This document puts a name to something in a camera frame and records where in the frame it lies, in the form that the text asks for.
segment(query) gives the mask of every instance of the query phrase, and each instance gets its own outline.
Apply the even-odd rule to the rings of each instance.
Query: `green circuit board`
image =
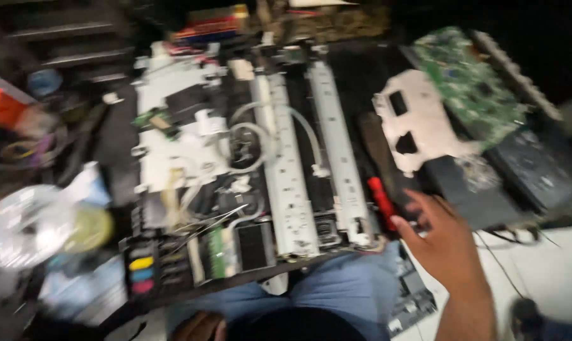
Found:
[[[418,39],[414,50],[445,104],[482,149],[525,123],[528,106],[505,87],[460,28],[434,31]]]

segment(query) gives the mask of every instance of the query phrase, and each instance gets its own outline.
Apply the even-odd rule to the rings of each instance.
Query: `white tile floor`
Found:
[[[572,228],[545,231],[557,245],[545,238],[535,246],[512,246],[509,242],[481,232],[507,274],[524,296],[532,298],[546,316],[564,322],[572,322]],[[483,245],[476,236],[476,244]],[[501,267],[483,246],[480,259],[488,282],[492,287],[499,323],[499,339],[513,340],[509,327],[509,309],[518,297]],[[441,311],[448,299],[448,292],[413,259],[426,287],[436,298],[439,311],[397,336],[394,341],[433,341]]]

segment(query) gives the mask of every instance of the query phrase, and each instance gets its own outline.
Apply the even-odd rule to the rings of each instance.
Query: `human hand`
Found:
[[[219,314],[198,311],[195,316],[176,327],[170,339],[173,341],[225,341],[227,324],[225,318]]]
[[[490,293],[472,231],[465,220],[442,198],[404,190],[412,202],[406,210],[419,212],[418,223],[430,226],[425,238],[404,218],[391,221],[418,262],[438,280],[450,295],[482,298]]]

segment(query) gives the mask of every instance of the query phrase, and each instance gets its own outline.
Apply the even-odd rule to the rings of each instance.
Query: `silver metal bar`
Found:
[[[279,155],[265,162],[265,178],[277,241],[277,253],[319,255],[313,219],[288,94],[282,75],[257,75],[252,100],[267,103],[255,109],[259,126],[275,136]]]
[[[308,69],[308,79],[332,170],[339,229],[347,231],[351,242],[367,245],[371,231],[358,233],[358,226],[361,220],[368,221],[368,208],[332,71],[324,62],[315,61]]]

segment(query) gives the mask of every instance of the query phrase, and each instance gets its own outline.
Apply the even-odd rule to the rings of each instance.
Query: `orange object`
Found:
[[[14,129],[26,107],[0,89],[0,127]]]

